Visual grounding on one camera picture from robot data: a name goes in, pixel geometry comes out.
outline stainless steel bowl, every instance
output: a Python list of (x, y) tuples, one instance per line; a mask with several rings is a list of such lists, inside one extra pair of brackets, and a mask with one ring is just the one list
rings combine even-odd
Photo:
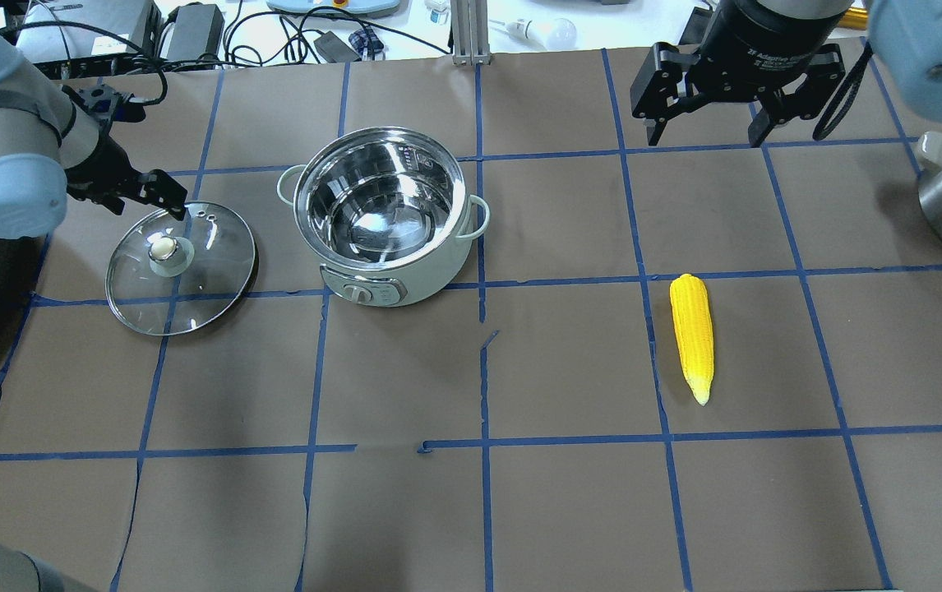
[(440, 143), (402, 127), (351, 132), (299, 176), (299, 232), (326, 263), (385, 271), (440, 246), (467, 209), (464, 174)]

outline white desk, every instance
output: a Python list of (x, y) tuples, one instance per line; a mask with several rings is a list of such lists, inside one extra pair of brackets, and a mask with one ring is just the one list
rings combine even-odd
[[(188, 0), (156, 0), (162, 12), (187, 3)], [(211, 0), (219, 4), (227, 24), (237, 15), (237, 0)], [(703, 7), (701, 0), (631, 0), (628, 4), (602, 5), (599, 0), (490, 0), (489, 16), (502, 21), (517, 18), (551, 19), (563, 16), (577, 26), (579, 43), (577, 49), (599, 48), (643, 48), (658, 41), (677, 42), (686, 27), (694, 7)], [(268, 10), (265, 1), (246, 1), (242, 16)], [(445, 48), (449, 40), (449, 24), (435, 24), (423, 0), (403, 0), (402, 7), (392, 16), (378, 22), (406, 33), (421, 37), (431, 44)], [(347, 37), (358, 29), (358, 24), (331, 21), (320, 18), (308, 20), (313, 29), (332, 30), (340, 38)], [(438, 52), (405, 37), (378, 30), (378, 36), (386, 46), (386, 58), (410, 59), (435, 57)], [(833, 37), (861, 35), (857, 30), (836, 30)], [(233, 46), (251, 45), (264, 57), (272, 55), (284, 44), (284, 31), (276, 16), (258, 16), (239, 27), (233, 38)], [(522, 53), (542, 50), (509, 36), (505, 31), (492, 27), (490, 50), (493, 53)], [(241, 53), (252, 57), (252, 53)], [(278, 57), (271, 63), (282, 63)]]

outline metal frame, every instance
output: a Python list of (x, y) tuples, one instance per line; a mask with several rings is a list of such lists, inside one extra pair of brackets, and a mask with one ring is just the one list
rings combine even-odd
[(489, 16), (487, 0), (453, 0), (453, 63), (456, 65), (488, 64)]

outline sticker label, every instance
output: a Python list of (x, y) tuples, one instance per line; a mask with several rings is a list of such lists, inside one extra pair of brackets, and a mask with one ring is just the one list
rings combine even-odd
[[(125, 33), (121, 37), (127, 39), (128, 41), (132, 40), (132, 37)], [(91, 55), (92, 56), (111, 56), (114, 53), (124, 53), (124, 49), (127, 46), (121, 44), (113, 37), (106, 37), (105, 35), (100, 37), (95, 37), (95, 44), (91, 45)]]

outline corn cob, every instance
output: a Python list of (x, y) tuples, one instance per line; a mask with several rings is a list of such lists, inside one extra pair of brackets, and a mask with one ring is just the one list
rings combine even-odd
[(709, 292), (703, 281), (682, 274), (672, 282), (669, 298), (682, 376), (698, 404), (707, 404), (715, 372)]

